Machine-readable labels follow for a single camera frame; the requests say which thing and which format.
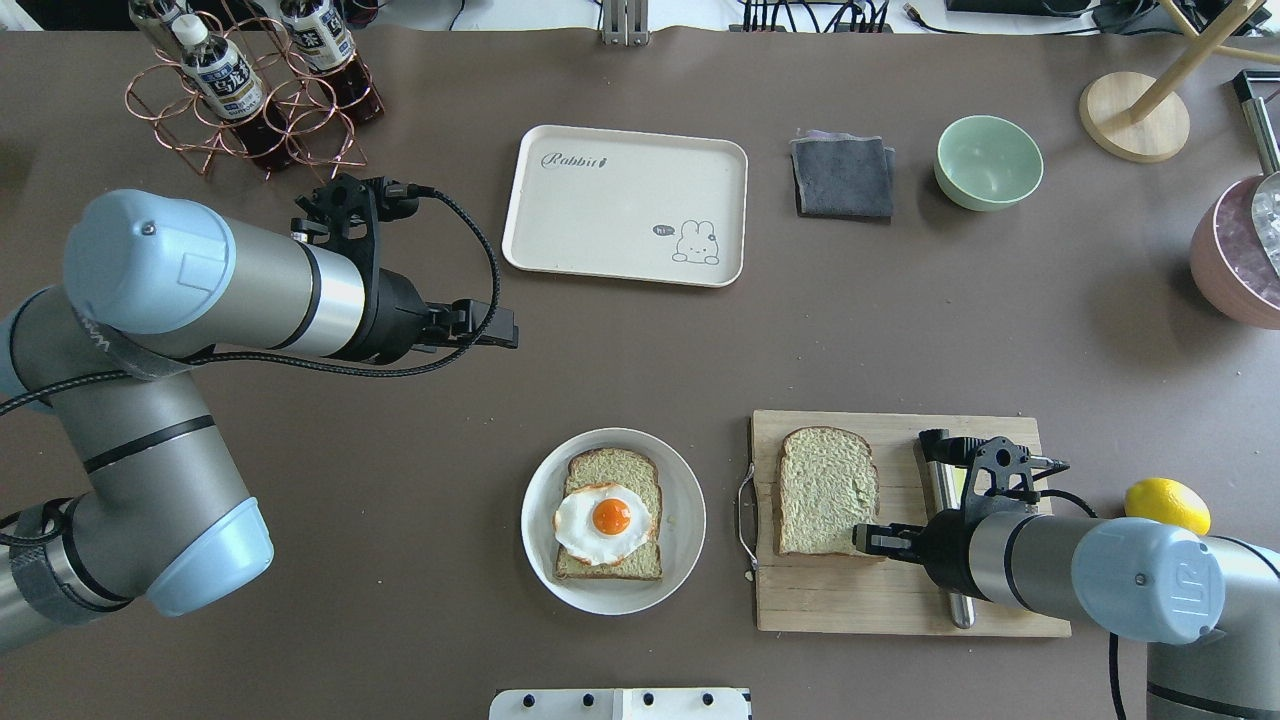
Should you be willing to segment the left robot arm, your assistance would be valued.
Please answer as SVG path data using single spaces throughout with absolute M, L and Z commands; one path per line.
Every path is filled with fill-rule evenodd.
M 147 600 L 169 618 L 237 591 L 274 548 L 192 379 L 215 363 L 392 378 L 411 351 L 515 348 L 489 243 L 486 301 L 422 300 L 381 266 L 379 225 L 431 187 L 340 176 L 282 236 L 140 190 L 95 199 L 60 284 L 3 322 L 3 411 L 46 407 L 91 491 L 3 520 L 3 650 Z

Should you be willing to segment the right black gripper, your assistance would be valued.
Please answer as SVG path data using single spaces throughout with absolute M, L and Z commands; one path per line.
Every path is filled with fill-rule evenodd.
M 937 512 L 924 527 L 910 524 L 856 524 L 854 547 L 877 557 L 915 557 L 914 562 L 942 591 L 983 600 L 969 562 L 974 525 L 960 509 Z

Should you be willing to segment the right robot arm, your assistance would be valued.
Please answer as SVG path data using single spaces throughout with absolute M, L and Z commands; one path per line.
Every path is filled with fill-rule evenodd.
M 1143 518 L 957 510 L 858 525 L 856 548 L 920 564 L 947 592 L 1091 621 L 1147 647 L 1151 719 L 1275 719 L 1277 553 Z

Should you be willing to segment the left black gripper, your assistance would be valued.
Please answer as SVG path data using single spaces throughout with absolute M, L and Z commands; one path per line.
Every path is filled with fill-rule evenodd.
M 356 340 L 356 360 L 385 365 L 419 348 L 471 345 L 518 347 L 515 313 L 475 299 L 429 304 L 403 275 L 381 269 L 376 274 L 372 324 Z

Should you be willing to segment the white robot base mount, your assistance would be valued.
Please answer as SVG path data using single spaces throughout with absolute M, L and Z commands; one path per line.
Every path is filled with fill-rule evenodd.
M 751 693 L 733 687 L 509 689 L 489 719 L 753 719 Z

